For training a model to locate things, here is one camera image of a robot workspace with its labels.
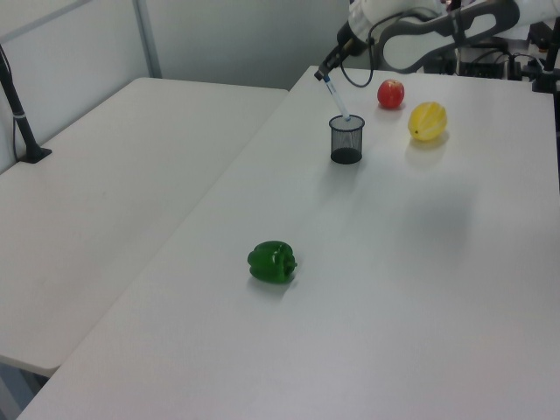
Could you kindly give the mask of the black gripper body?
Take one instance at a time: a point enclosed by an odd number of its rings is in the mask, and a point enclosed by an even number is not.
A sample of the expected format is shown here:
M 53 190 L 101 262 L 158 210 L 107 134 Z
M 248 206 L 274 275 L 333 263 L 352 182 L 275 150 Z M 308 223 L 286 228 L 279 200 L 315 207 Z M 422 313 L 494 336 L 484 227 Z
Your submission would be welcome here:
M 322 66 L 326 69 L 339 67 L 348 57 L 358 57 L 368 47 L 366 41 L 358 38 L 346 22 L 337 33 L 337 45 L 327 55 Z

